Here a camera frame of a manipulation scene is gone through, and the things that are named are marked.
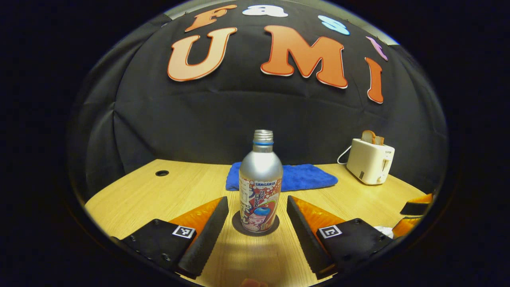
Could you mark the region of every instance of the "aluminum bottle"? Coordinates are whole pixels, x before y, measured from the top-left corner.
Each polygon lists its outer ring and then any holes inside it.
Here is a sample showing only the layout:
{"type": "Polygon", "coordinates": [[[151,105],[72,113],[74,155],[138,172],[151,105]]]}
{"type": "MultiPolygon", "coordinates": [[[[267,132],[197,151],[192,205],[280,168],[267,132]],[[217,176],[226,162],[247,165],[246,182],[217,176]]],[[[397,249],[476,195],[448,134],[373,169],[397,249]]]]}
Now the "aluminum bottle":
{"type": "Polygon", "coordinates": [[[253,150],[239,168],[241,224],[251,232],[267,231],[276,216],[283,167],[273,143],[272,131],[255,130],[253,150]]]}

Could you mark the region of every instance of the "wooden table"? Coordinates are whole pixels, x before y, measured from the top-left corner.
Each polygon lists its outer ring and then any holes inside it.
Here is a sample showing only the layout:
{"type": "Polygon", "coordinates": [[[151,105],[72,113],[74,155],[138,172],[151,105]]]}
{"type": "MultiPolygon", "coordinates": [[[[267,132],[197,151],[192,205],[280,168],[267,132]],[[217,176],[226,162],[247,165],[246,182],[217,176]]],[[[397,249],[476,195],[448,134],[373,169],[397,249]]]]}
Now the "wooden table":
{"type": "Polygon", "coordinates": [[[267,236],[240,234],[232,226],[239,210],[239,192],[225,189],[230,165],[155,160],[113,182],[85,205],[108,235],[125,238],[154,218],[169,221],[184,212],[227,196],[229,214],[202,275],[204,286],[235,286],[250,277],[269,286],[300,287],[318,282],[310,270],[287,216],[287,196],[317,205],[345,220],[361,218],[372,226],[395,226],[407,200],[424,195],[413,186],[388,176],[382,185],[358,181],[344,165],[317,167],[338,177],[335,186],[281,193],[277,207],[280,226],[267,236]],[[169,174],[156,176],[160,170],[169,174]]]}

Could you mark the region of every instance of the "coaster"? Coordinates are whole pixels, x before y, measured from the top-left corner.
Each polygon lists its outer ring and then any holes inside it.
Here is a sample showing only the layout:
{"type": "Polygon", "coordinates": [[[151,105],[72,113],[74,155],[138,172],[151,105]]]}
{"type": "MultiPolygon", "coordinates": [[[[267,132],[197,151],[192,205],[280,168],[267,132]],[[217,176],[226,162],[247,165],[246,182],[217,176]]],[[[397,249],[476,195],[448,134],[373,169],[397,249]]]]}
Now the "coaster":
{"type": "Polygon", "coordinates": [[[273,231],[275,231],[278,228],[278,226],[280,225],[280,219],[278,218],[277,215],[275,215],[273,226],[271,226],[271,228],[269,228],[268,230],[263,231],[263,232],[250,232],[250,231],[244,229],[244,227],[242,226],[241,214],[239,211],[237,211],[236,214],[234,214],[234,216],[232,217],[232,225],[234,226],[234,229],[236,229],[237,231],[239,231],[240,233],[242,233],[244,235],[264,236],[264,235],[268,235],[268,234],[272,233],[273,231]]]}

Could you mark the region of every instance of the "white cable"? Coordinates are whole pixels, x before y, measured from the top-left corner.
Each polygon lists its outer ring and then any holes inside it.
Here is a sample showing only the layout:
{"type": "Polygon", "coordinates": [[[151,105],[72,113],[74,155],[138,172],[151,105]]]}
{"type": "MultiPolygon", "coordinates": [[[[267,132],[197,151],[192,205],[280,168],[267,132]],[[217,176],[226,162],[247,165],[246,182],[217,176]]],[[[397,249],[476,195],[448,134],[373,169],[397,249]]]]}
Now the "white cable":
{"type": "Polygon", "coordinates": [[[341,157],[342,157],[342,156],[343,156],[343,155],[344,155],[344,154],[345,154],[348,150],[350,150],[350,147],[352,147],[352,146],[349,146],[349,147],[345,150],[345,152],[343,152],[343,153],[342,153],[342,154],[341,154],[341,155],[337,158],[337,163],[339,163],[339,164],[347,164],[347,162],[340,162],[340,158],[341,158],[341,157]]]}

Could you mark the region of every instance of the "blue cloth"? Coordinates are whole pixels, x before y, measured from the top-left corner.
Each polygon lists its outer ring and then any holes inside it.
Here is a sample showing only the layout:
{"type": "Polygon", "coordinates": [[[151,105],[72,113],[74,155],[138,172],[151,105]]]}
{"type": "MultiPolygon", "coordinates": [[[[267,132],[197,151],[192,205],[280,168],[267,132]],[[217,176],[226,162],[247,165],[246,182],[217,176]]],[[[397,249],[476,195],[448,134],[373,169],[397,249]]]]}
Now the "blue cloth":
{"type": "MultiPolygon", "coordinates": [[[[226,177],[226,190],[239,190],[240,162],[230,168],[226,177]]],[[[337,184],[338,178],[314,166],[313,164],[284,165],[282,192],[316,189],[337,184]]]]}

